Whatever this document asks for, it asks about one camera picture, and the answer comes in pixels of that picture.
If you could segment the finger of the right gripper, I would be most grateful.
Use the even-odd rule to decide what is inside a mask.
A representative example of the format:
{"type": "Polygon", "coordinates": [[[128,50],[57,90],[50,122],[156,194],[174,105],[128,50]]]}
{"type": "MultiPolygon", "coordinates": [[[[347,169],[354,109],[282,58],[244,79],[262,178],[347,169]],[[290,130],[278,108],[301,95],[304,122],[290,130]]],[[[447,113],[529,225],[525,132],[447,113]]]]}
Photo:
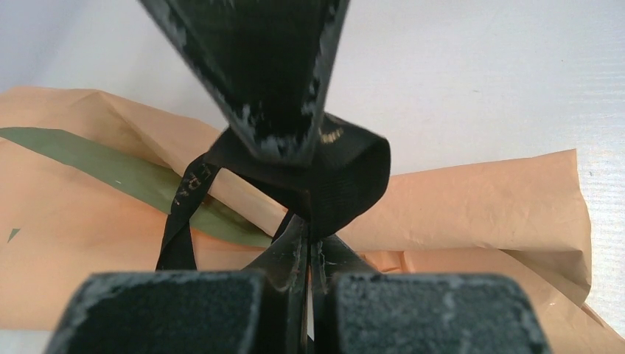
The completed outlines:
{"type": "Polygon", "coordinates": [[[142,5],[253,157],[310,164],[347,1],[145,0],[142,5]]]}

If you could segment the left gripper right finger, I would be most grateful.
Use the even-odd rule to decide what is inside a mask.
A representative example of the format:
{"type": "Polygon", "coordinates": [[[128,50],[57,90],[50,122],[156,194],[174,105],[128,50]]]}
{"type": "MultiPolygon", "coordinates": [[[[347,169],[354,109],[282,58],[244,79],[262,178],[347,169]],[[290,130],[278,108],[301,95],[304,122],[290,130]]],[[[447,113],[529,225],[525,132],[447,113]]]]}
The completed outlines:
{"type": "Polygon", "coordinates": [[[310,246],[317,353],[549,353],[521,287],[499,274],[383,274],[336,236],[310,246]]]}

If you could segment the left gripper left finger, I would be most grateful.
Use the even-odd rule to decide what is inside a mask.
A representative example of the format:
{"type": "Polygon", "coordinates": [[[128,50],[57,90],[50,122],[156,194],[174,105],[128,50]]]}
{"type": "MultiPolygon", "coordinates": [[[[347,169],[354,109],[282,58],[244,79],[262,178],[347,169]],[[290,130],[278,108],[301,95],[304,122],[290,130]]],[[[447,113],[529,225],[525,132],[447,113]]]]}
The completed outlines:
{"type": "Polygon", "coordinates": [[[305,353],[308,225],[239,271],[101,273],[71,298],[48,353],[305,353]]]}

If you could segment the black ribbon with gold text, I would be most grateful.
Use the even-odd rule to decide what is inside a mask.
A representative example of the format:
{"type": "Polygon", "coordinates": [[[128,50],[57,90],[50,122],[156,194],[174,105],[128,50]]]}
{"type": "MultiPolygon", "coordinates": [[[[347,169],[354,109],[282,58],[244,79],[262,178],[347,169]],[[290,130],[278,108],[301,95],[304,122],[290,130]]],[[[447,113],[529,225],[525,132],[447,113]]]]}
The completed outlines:
{"type": "Polygon", "coordinates": [[[186,168],[167,217],[156,270],[197,268],[190,218],[225,168],[287,208],[274,238],[297,215],[312,227],[314,239],[335,234],[375,205],[390,176],[386,138],[326,114],[309,167],[286,167],[255,159],[228,128],[186,168]]]}

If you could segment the two-sided peach green wrapping paper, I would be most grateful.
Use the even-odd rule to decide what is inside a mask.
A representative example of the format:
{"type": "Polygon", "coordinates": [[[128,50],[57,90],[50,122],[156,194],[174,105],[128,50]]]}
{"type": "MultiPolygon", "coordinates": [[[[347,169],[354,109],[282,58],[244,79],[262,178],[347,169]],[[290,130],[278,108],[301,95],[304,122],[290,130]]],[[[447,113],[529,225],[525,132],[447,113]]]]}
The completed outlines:
{"type": "MultiPolygon", "coordinates": [[[[101,271],[151,271],[206,123],[104,91],[1,94],[1,328],[52,330],[101,271]]],[[[590,219],[576,152],[393,176],[339,232],[379,271],[497,272],[528,293],[555,353],[622,353],[585,300],[590,219]]]]}

